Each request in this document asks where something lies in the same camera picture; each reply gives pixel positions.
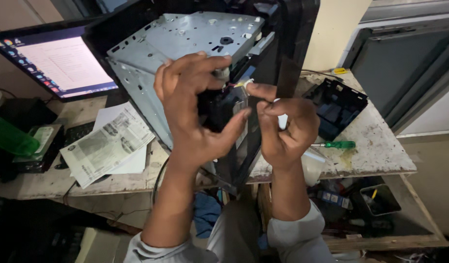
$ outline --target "green screwdriver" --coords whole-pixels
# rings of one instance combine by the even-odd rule
[[[337,149],[353,149],[356,147],[354,141],[326,141],[319,144],[311,144],[311,146],[324,146],[326,148],[337,148]]]

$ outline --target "monitor screen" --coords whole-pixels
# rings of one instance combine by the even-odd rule
[[[13,59],[61,98],[117,88],[81,35],[85,27],[0,39]]]

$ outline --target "wooden table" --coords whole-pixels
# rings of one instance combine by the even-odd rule
[[[364,93],[351,72],[339,76],[345,80],[346,85]],[[304,78],[312,85],[320,84],[325,77],[306,75]],[[296,94],[301,94],[306,88],[304,85],[298,85]],[[105,103],[106,97],[66,103],[59,110],[59,120],[65,121],[66,128],[91,122],[95,120],[98,110],[104,108]],[[370,101],[337,140],[355,141],[356,149],[317,148],[327,157],[321,179],[344,176],[404,175],[416,171],[416,166]],[[147,151],[146,168],[143,173],[112,175],[107,180],[92,184],[86,189],[74,187],[69,195],[91,196],[151,191],[168,154],[157,141],[151,142]],[[0,196],[20,200],[62,197],[75,179],[69,176],[69,169],[55,170],[53,167],[57,164],[59,164],[59,157],[46,173],[22,174],[14,181],[0,183]],[[270,182],[271,170],[271,166],[259,155],[247,183]],[[213,185],[213,182],[199,176],[197,185],[209,187]]]

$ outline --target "disassembled printer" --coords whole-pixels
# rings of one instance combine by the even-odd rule
[[[227,86],[199,94],[198,109],[201,124],[220,132],[233,114],[246,106],[253,108],[245,131],[227,156],[204,166],[221,186],[236,193],[252,168],[261,135],[255,110],[260,99],[233,84],[252,78],[277,85],[281,91],[286,88],[282,83],[297,81],[318,9],[318,0],[157,4],[139,0],[88,25],[83,39],[116,84],[128,92],[166,151],[172,150],[173,138],[153,89],[157,68],[168,58],[198,51],[232,56],[229,68],[215,72],[228,81]]]

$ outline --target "forearm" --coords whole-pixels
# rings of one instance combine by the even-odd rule
[[[272,171],[272,216],[282,221],[296,221],[311,208],[300,161]]]
[[[156,248],[170,248],[187,240],[197,169],[182,164],[174,154],[171,155],[157,202],[142,232],[144,243]]]

